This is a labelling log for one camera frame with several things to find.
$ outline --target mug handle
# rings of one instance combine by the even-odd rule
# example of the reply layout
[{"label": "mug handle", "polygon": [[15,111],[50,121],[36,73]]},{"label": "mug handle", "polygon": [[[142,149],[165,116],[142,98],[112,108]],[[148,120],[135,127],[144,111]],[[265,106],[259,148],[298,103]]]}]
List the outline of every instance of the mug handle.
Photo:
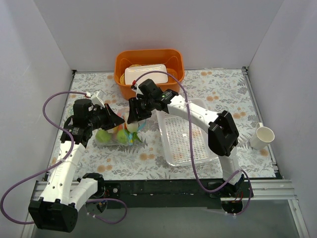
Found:
[{"label": "mug handle", "polygon": [[257,125],[256,125],[256,130],[259,129],[260,127],[263,126],[263,123],[262,122],[259,122]]}]

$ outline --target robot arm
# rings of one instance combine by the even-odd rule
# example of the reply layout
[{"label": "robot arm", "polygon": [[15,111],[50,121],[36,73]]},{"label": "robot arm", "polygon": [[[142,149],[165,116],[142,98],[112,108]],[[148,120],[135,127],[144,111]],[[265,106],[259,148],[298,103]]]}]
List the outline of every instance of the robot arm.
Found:
[{"label": "robot arm", "polygon": [[[140,85],[134,85],[134,89],[137,91],[137,97],[129,100],[128,123],[149,118],[154,109],[188,120],[186,102],[177,92],[169,89],[163,92],[151,79],[147,79]],[[231,114],[227,111],[222,113],[209,111],[193,103],[189,105],[192,123],[208,134],[209,148],[219,156],[223,180],[227,180],[239,170],[236,155],[239,132]],[[243,179],[242,173],[239,172],[230,180],[231,194],[237,192]]]},{"label": "robot arm", "polygon": [[[55,167],[48,184],[38,201],[31,201],[29,212],[39,229],[71,232],[77,221],[78,211],[92,195],[100,197],[105,192],[102,175],[86,174],[70,192],[78,162],[95,129],[108,130],[124,120],[117,116],[108,104],[103,104],[103,92],[96,92],[90,99],[76,100],[74,115],[68,118],[64,129],[74,138],[74,148],[63,163]],[[57,162],[62,160],[71,147],[70,137],[63,132]]]}]

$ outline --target plastic bag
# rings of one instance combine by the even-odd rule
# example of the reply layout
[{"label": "plastic bag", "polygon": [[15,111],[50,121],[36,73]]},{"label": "plastic bag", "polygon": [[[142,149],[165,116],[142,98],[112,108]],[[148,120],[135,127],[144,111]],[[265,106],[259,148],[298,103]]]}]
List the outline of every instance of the plastic bag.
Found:
[{"label": "plastic bag", "polygon": [[[126,122],[129,116],[129,108],[120,109],[117,115]],[[139,131],[145,126],[146,120],[132,124],[123,123],[110,130],[99,129],[95,136],[95,143],[98,147],[111,145],[133,145],[136,141],[143,142]]]}]

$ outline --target perforated basket bottom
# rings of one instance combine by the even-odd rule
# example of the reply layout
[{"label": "perforated basket bottom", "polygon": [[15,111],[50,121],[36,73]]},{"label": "perforated basket bottom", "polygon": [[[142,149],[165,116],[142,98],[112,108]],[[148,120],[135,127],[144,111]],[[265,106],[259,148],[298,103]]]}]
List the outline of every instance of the perforated basket bottom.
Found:
[{"label": "perforated basket bottom", "polygon": [[[190,163],[189,148],[189,124],[188,121],[180,117],[168,117],[164,119],[167,139],[170,146],[173,164]],[[198,126],[192,124],[194,160],[196,162],[208,160],[204,138]]]}]

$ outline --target white mug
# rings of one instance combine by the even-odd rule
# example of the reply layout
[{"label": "white mug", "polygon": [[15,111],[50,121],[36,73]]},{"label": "white mug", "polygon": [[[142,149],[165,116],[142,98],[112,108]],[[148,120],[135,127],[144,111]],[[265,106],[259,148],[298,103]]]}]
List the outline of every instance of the white mug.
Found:
[{"label": "white mug", "polygon": [[269,145],[275,139],[274,132],[263,126],[263,123],[259,122],[256,126],[256,133],[250,139],[250,145],[256,150],[261,150]]}]

